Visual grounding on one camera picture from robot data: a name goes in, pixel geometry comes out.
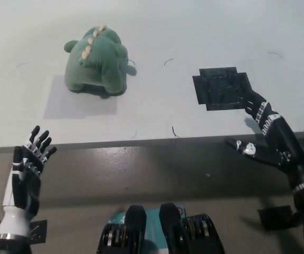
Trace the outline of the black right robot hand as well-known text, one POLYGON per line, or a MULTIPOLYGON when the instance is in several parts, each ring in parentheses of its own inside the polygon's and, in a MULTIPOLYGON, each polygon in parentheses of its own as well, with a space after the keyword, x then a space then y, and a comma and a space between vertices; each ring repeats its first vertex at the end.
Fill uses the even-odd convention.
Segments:
POLYGON ((273 166, 286 174, 294 192, 304 189, 304 150, 285 118, 255 91, 245 98, 245 111, 257 123, 266 145, 226 137, 225 142, 251 160, 273 166))

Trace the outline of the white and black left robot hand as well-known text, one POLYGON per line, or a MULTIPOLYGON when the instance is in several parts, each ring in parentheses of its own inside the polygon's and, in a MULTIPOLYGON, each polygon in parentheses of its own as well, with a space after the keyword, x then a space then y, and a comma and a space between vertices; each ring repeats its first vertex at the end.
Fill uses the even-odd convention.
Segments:
POLYGON ((3 207, 15 207, 32 220, 40 207, 41 174, 45 163, 57 151, 51 147, 52 138, 48 130, 42 134, 37 125, 31 131, 25 143, 16 146, 13 161, 7 180, 3 207))

